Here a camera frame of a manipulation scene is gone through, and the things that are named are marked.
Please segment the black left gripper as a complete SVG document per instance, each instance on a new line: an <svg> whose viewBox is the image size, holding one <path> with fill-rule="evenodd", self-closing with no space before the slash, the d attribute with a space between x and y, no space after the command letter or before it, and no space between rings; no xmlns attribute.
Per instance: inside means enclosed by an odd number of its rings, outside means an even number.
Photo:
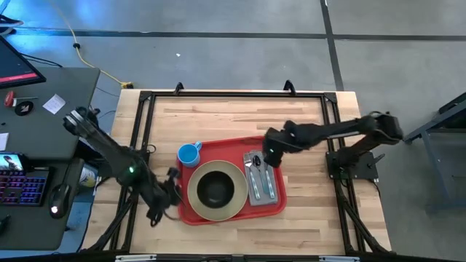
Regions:
<svg viewBox="0 0 466 262"><path fill-rule="evenodd" d="M151 174L154 196L152 197L153 201L148 204L149 211L146 214L146 217L150 220L150 226L156 226L163 216L171 221L180 220L180 218L168 215L167 210L171 206L177 207L183 203L181 187L177 184L181 172L178 168L170 167L167 171L167 176L167 180L160 182L154 173Z"/></svg>

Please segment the spoon with blue handle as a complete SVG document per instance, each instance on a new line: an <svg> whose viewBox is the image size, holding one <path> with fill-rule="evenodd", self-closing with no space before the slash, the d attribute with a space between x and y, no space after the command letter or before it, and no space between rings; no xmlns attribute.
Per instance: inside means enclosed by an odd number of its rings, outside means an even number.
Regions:
<svg viewBox="0 0 466 262"><path fill-rule="evenodd" d="M259 171L264 193L269 195L269 189L268 189L268 185L266 182L266 176L265 176L265 164L261 161L261 158L259 157L259 155L255 155L253 157L253 164L256 167L256 169Z"/></svg>

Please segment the table knife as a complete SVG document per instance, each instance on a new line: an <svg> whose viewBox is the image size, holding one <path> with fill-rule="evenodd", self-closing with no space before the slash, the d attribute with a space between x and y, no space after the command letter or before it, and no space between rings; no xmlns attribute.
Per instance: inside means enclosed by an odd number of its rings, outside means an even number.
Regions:
<svg viewBox="0 0 466 262"><path fill-rule="evenodd" d="M269 175L269 166L267 164L265 164L265 176L266 176L266 182L267 182L268 189L269 189L269 196L271 199L275 199L275 192L272 186L272 180Z"/></svg>

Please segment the cream round plate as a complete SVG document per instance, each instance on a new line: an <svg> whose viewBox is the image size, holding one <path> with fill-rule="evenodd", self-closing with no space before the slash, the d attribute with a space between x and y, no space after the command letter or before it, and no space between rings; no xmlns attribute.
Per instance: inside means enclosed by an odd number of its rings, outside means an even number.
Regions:
<svg viewBox="0 0 466 262"><path fill-rule="evenodd" d="M218 209L204 206L197 196L197 184L208 172L225 172L234 183L234 196L229 204ZM237 215L248 199L248 182L239 167L224 160L214 160L200 165L189 179L187 192L188 202L198 216L207 221L226 221Z"/></svg>

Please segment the fork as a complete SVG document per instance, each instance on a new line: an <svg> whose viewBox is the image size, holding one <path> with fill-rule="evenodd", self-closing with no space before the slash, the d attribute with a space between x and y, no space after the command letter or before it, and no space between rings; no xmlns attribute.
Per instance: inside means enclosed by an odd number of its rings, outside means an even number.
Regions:
<svg viewBox="0 0 466 262"><path fill-rule="evenodd" d="M256 180L254 178L254 174L253 174L252 169L251 169L252 160L251 160L249 154L245 155L245 166L246 166L246 170L248 171L248 175L249 175L249 178L250 178L250 181L251 181L251 185L253 187L254 196L255 196L256 200L260 200L261 195L259 193L258 186L257 186Z"/></svg>

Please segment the grey cloth napkin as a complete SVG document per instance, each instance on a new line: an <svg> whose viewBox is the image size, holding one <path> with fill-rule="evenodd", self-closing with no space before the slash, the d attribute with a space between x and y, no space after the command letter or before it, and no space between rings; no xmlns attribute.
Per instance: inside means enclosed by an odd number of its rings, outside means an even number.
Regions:
<svg viewBox="0 0 466 262"><path fill-rule="evenodd" d="M250 158L252 160L252 172L254 174L254 178L256 180L256 183L257 183L257 186L258 186L258 190L259 190L259 193L261 195L261 198L260 200L256 200L255 196L254 196L254 193L253 193L253 187L251 185L251 181L250 181L250 178L249 178L249 175L248 175L248 171L246 170L246 166L245 166L245 155L246 154L249 154L250 155ZM263 190L263 187L262 187L262 183L261 183L261 178L260 178L260 175L259 175L259 171L256 169L256 167L254 166L253 164L253 157L255 155L259 155L259 157L261 158L261 161L266 164L264 162L264 156L263 156L263 153L261 151L249 151L247 153L245 153L243 155L243 161L244 161L244 166L245 166L245 177L247 178L247 181L248 181L248 190L249 190L249 202L250 202L250 205L251 206L264 206L264 205L274 205L274 204L277 204L278 203L278 200L279 200L279 197L278 197L278 185L277 185L277 180L275 178L275 173L274 173L274 168L270 165L269 166L269 175L270 175L270 178L272 180L272 186L273 186L273 189L274 189L274 192L275 192L275 199L271 199L269 197L268 194L265 194L264 193L264 190Z"/></svg>

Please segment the red plastic tray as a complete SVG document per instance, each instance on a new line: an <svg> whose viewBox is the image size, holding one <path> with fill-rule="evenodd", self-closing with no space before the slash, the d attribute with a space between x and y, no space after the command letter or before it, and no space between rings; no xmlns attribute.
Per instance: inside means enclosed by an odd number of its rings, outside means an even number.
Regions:
<svg viewBox="0 0 466 262"><path fill-rule="evenodd" d="M200 165L214 160L224 160L231 162L232 164L239 167L245 175L243 155L249 151L261 151L263 140L264 138L262 136L253 136L246 138L232 138L226 140L201 142L202 148L200 150L200 163L196 167L185 167L178 160L177 165L181 172L181 176L178 179L178 185L181 187L181 197L183 200L183 203L178 206L180 219L184 223L191 226L216 223L214 221L207 221L204 218L201 218L191 208L186 195L190 177ZM248 199L246 200L244 207L237 215L228 219L227 221L276 215L285 209L287 204L287 196L281 169L279 167L274 168L274 173L278 185L278 203L274 205L251 206L249 202L248 190Z"/></svg>

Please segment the blue mug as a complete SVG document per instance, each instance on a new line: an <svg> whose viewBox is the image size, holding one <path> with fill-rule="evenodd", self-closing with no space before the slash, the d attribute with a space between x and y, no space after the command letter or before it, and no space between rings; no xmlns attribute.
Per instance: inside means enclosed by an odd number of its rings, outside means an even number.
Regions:
<svg viewBox="0 0 466 262"><path fill-rule="evenodd" d="M185 167L196 167L200 163L201 148L200 141L182 145L177 152L178 160Z"/></svg>

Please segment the black bowl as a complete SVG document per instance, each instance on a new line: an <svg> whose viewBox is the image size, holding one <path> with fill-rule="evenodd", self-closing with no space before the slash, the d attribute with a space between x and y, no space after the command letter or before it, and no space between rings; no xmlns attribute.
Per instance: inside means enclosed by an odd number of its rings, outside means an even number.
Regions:
<svg viewBox="0 0 466 262"><path fill-rule="evenodd" d="M233 180L225 172L208 172L197 184L197 196L206 207L212 209L224 207L234 196Z"/></svg>

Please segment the white yellow packet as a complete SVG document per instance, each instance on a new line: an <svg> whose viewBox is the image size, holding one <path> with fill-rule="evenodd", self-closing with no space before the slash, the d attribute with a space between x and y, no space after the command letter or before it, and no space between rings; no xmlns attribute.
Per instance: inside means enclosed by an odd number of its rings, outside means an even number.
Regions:
<svg viewBox="0 0 466 262"><path fill-rule="evenodd" d="M94 167L85 165L82 168L79 178L79 185L93 188L97 183L97 170Z"/></svg>

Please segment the dark grey desk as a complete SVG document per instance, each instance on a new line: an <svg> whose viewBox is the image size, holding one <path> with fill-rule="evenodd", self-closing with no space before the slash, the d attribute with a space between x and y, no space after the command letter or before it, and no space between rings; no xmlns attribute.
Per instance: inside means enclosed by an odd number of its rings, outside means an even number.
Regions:
<svg viewBox="0 0 466 262"><path fill-rule="evenodd" d="M33 164L51 167L48 186L61 183L71 186L72 197L84 166L84 160L75 156L78 137L63 126L63 117L79 106L88 107L100 76L91 68L41 68L46 82L14 87L18 97L33 99L34 109L26 116L18 116L6 108L3 100L6 89L0 90L0 133L8 133L7 151L24 154ZM66 104L56 114L42 106L54 95ZM10 222L0 235L0 250L55 250L60 243L68 216L60 219L50 216L49 205L41 207L0 205L0 219L9 215Z"/></svg>

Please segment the backlit keyboard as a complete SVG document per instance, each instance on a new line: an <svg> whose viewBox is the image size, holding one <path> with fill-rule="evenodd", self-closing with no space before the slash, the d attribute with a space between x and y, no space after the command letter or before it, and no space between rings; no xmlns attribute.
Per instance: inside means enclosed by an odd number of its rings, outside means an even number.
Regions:
<svg viewBox="0 0 466 262"><path fill-rule="evenodd" d="M0 205L41 206L49 170L0 171Z"/></svg>

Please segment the smartphone with lit screen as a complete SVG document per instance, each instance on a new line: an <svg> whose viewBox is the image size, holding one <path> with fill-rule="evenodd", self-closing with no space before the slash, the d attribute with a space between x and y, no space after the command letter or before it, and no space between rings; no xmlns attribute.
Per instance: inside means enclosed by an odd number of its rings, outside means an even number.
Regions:
<svg viewBox="0 0 466 262"><path fill-rule="evenodd" d="M27 164L23 154L0 152L0 171L25 171Z"/></svg>

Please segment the black desk monitor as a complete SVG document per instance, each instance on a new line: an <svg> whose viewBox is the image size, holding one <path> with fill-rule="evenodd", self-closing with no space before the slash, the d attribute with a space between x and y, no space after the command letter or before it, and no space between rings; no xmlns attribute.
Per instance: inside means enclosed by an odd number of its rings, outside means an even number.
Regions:
<svg viewBox="0 0 466 262"><path fill-rule="evenodd" d="M0 89L37 84L46 80L3 36L0 36Z"/></svg>

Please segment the red-handled tool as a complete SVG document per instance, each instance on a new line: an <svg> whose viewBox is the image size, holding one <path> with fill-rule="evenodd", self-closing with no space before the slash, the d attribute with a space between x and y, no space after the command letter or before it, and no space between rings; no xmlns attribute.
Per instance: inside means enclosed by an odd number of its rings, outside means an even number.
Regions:
<svg viewBox="0 0 466 262"><path fill-rule="evenodd" d="M9 91L5 96L4 106L7 108L13 108L18 104L18 102L21 102L22 100L33 99L37 99L37 97L17 97L14 91Z"/></svg>

